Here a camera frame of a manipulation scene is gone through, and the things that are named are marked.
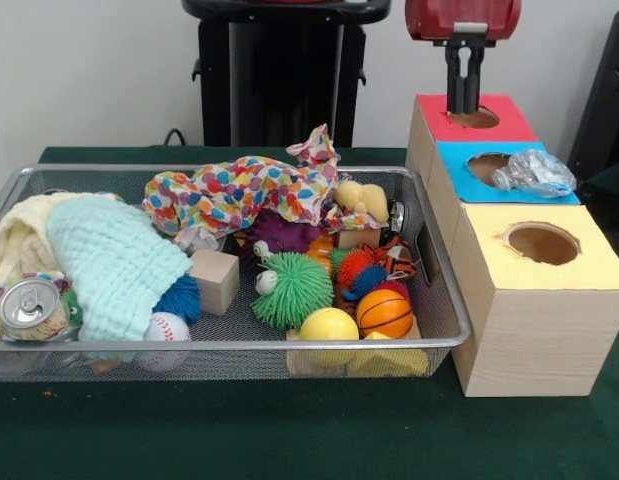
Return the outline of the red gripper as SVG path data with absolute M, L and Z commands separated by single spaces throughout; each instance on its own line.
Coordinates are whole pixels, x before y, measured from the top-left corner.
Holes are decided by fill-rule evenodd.
M 464 35 L 492 47 L 512 36 L 521 8 L 518 0 L 412 0 L 405 2 L 404 12 L 413 40 L 442 45 Z M 460 50 L 459 46 L 446 46 L 447 111 L 475 113 L 479 108 L 485 49 L 470 47 L 465 80 Z

